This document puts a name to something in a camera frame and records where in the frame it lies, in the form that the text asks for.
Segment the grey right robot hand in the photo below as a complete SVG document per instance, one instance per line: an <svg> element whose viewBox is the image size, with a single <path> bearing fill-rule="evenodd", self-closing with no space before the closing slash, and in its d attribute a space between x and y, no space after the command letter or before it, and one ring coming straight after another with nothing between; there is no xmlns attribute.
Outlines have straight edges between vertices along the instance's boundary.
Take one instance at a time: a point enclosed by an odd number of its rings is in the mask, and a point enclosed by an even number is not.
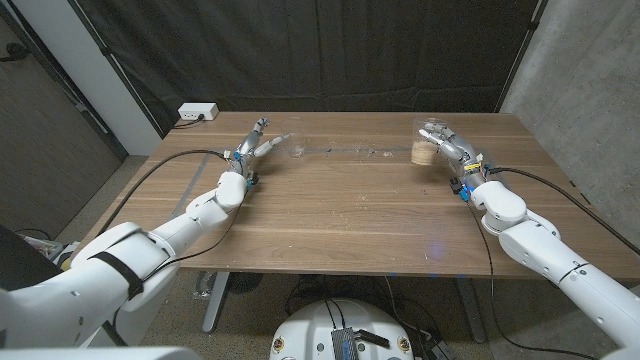
<svg viewBox="0 0 640 360"><path fill-rule="evenodd" d="M482 172L479 154L467 140L447 125L427 122L419 128L418 133L436 147L436 153L449 162L461 182L477 187L487 181Z"/></svg>

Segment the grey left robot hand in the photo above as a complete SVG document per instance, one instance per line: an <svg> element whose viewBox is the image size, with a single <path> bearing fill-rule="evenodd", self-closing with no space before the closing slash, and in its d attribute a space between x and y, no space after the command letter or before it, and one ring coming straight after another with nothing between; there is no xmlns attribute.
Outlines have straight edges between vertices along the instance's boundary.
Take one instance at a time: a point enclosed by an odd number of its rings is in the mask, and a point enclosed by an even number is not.
<svg viewBox="0 0 640 360"><path fill-rule="evenodd" d="M249 163L254 157L263 157L268 154L276 145L288 139L291 134L284 133L269 141L260 144L263 130L269 125L267 118L260 118L256 121L252 130L237 146L230 158L229 170L241 175L247 175L249 172Z"/></svg>

